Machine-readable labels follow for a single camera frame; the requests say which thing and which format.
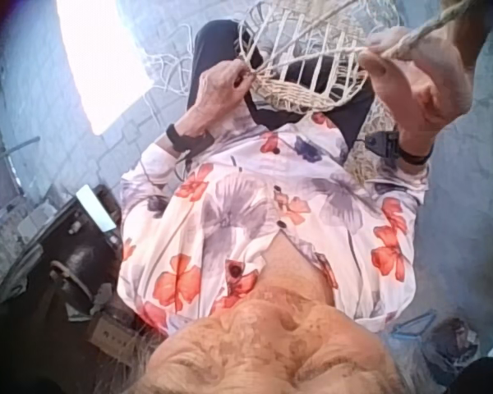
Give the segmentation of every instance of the black pants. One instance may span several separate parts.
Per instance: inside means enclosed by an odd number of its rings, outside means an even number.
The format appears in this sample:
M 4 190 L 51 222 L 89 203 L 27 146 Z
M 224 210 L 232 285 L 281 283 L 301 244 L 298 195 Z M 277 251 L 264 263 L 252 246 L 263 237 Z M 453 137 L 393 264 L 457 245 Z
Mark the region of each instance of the black pants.
M 188 107 L 191 107 L 197 98 L 199 89 L 199 77 L 203 71 L 223 60 L 233 60 L 237 58 L 235 43 L 239 38 L 237 22 L 234 21 L 212 21 L 206 24 L 196 37 L 196 46 L 194 53 L 194 64 L 192 67 L 191 90 L 188 97 Z M 243 37 L 244 41 L 249 40 L 249 36 Z M 256 68 L 261 65 L 263 59 L 257 51 L 251 59 L 251 65 Z M 303 72 L 302 83 L 310 84 L 317 60 L 306 62 Z M 330 63 L 332 58 L 324 58 L 318 84 L 316 89 L 322 91 L 325 89 L 330 73 Z M 288 68 L 287 80 L 297 80 L 301 69 L 301 63 L 291 65 Z M 371 84 L 367 81 L 364 88 L 347 104 L 335 108 L 325 115 L 334 122 L 341 130 L 343 137 L 349 147 L 354 145 L 356 138 L 363 126 L 367 113 L 374 101 L 374 92 Z M 276 130 L 287 123 L 297 123 L 303 118 L 303 115 L 285 111 L 270 111 L 267 109 L 257 109 L 249 94 L 245 97 L 252 119 L 258 124 L 266 126 L 269 130 Z
M 493 394 L 493 359 L 484 357 L 466 367 L 445 394 Z

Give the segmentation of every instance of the floral blouse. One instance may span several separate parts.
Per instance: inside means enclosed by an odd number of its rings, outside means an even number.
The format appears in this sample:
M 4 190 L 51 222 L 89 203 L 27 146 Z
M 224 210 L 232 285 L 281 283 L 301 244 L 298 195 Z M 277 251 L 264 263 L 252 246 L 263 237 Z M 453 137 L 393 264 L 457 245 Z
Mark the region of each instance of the floral blouse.
M 177 160 L 152 144 L 122 178 L 118 294 L 166 335 L 231 308 L 256 285 L 262 253 L 284 231 L 332 287 L 336 308 L 373 332 L 412 301 L 414 224 L 427 170 L 381 162 L 365 187 L 322 114 L 276 131 L 241 106 L 172 196 Z

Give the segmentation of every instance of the ground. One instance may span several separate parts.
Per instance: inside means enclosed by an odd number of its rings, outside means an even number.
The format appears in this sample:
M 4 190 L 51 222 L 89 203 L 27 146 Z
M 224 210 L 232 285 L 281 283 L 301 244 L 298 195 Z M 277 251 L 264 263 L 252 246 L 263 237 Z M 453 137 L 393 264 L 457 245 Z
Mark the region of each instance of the ground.
M 232 16 L 249 1 L 119 0 L 136 42 L 156 48 L 175 27 L 197 31 L 206 21 Z M 432 0 L 399 1 L 405 24 L 420 25 L 438 10 Z M 93 135 L 74 86 L 53 0 L 19 2 L 1 33 L 5 79 L 0 129 L 7 147 L 34 136 L 38 144 L 12 155 L 27 195 L 40 201 L 50 186 L 64 198 L 84 184 L 104 183 L 118 193 L 121 175 L 186 99 L 153 89 L 101 137 Z M 493 32 L 478 64 L 472 111 L 441 134 L 431 163 L 431 191 L 420 212 L 415 260 L 417 295 L 401 319 L 429 308 L 457 314 L 493 345 Z

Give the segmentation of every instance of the black wristband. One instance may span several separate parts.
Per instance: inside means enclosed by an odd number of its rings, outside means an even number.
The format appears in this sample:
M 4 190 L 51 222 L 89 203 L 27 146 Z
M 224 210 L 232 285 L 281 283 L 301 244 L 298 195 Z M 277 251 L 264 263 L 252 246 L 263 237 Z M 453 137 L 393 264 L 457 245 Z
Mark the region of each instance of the black wristband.
M 433 148 L 435 146 L 431 146 L 431 150 L 429 151 L 429 154 L 427 156 L 415 156 L 413 154 L 410 154 L 409 152 L 406 152 L 405 150 L 402 149 L 400 144 L 398 145 L 398 153 L 400 155 L 400 158 L 404 160 L 404 162 L 412 164 L 413 166 L 423 166 L 429 161 L 429 158 L 433 154 Z
M 395 127 L 393 131 L 377 131 L 366 135 L 364 142 L 368 150 L 382 158 L 393 160 L 402 158 L 404 162 L 413 166 L 423 166 L 427 163 L 433 153 L 433 146 L 431 146 L 431 151 L 427 156 L 415 156 L 400 147 L 399 137 L 400 133 Z
M 173 150 L 179 153 L 186 152 L 187 150 L 190 150 L 191 144 L 190 141 L 186 139 L 186 137 L 182 137 L 177 133 L 177 130 L 175 130 L 174 125 L 168 126 L 166 129 L 166 136 L 170 140 L 170 142 L 173 145 Z
M 208 131 L 198 137 L 189 137 L 187 135 L 179 135 L 174 125 L 168 126 L 166 136 L 172 143 L 173 150 L 179 153 L 189 150 L 191 157 L 195 157 L 214 144 L 214 137 Z

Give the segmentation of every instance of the hand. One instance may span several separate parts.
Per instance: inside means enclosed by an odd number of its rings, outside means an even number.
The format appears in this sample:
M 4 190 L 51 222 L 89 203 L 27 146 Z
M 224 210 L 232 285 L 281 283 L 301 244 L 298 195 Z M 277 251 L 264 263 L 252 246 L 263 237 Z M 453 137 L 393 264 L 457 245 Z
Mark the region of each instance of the hand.
M 371 46 L 358 61 L 392 112 L 402 148 L 425 156 L 436 135 L 471 108 L 473 70 L 464 67 L 453 43 L 436 34 L 425 37 L 402 61 L 380 57 L 407 32 L 396 27 L 370 37 Z
M 241 60 L 224 61 L 200 76 L 196 103 L 176 124 L 179 134 L 201 135 L 229 114 L 244 99 L 255 76 Z

